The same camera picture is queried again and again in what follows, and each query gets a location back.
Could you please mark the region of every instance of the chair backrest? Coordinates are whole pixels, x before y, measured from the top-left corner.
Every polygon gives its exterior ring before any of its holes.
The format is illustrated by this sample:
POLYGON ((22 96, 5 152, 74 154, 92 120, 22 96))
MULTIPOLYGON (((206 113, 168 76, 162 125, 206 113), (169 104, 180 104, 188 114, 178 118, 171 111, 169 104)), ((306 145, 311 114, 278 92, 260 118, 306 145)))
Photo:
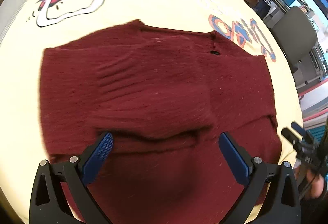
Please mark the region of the chair backrest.
POLYGON ((313 24, 297 6, 288 10, 271 32, 291 66, 308 54, 318 40, 313 24))

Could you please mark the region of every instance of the silver bolt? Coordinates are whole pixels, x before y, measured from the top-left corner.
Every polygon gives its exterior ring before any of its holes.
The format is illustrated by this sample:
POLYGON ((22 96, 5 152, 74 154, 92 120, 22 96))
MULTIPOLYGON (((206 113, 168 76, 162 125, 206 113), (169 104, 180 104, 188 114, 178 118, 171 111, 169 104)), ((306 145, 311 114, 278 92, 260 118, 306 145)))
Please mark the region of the silver bolt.
POLYGON ((262 163, 262 159, 260 157, 254 157, 254 162, 257 164, 261 164, 262 163))
POLYGON ((284 162, 284 166, 285 166, 286 168, 290 168, 290 163, 289 163, 288 161, 285 161, 285 162, 284 162))
POLYGON ((78 157, 77 156, 72 156, 70 159, 69 159, 69 161, 71 162, 71 163, 75 163, 76 161, 78 161, 78 157))
POLYGON ((47 161, 44 159, 40 162, 40 166, 44 166, 47 163, 47 161))

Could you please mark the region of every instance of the bag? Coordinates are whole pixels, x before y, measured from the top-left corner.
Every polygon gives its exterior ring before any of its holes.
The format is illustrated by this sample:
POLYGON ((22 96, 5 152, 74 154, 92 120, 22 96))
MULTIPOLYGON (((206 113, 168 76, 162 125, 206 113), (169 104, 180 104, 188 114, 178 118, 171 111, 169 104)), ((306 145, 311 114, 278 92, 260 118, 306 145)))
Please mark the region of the bag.
POLYGON ((271 9, 271 0, 259 0, 256 6, 253 8, 256 14, 261 19, 264 19, 271 9))

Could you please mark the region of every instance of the folded garment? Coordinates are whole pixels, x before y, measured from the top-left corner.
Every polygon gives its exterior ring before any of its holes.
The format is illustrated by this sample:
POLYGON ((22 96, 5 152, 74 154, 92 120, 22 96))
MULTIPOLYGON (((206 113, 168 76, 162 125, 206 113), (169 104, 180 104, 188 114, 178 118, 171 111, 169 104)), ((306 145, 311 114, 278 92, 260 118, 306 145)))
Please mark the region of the folded garment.
POLYGON ((53 162, 112 132, 114 149, 88 188, 114 223, 218 223, 242 191, 221 132, 265 162, 281 153, 264 56, 215 31, 136 20, 48 48, 40 113, 53 162))

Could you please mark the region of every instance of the human hand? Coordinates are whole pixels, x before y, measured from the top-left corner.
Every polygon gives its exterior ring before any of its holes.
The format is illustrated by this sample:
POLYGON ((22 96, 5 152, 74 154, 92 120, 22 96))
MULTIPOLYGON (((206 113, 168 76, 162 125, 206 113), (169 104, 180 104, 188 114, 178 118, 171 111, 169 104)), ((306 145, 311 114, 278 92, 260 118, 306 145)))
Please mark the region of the human hand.
MULTIPOLYGON (((297 180, 298 175, 300 173, 300 166, 294 169, 295 178, 297 180)), ((323 192, 324 188, 324 179, 319 174, 318 176, 315 176, 310 169, 306 171, 306 180, 308 182, 311 182, 311 187, 309 188, 308 192, 304 196, 305 199, 315 199, 319 198, 323 192)))

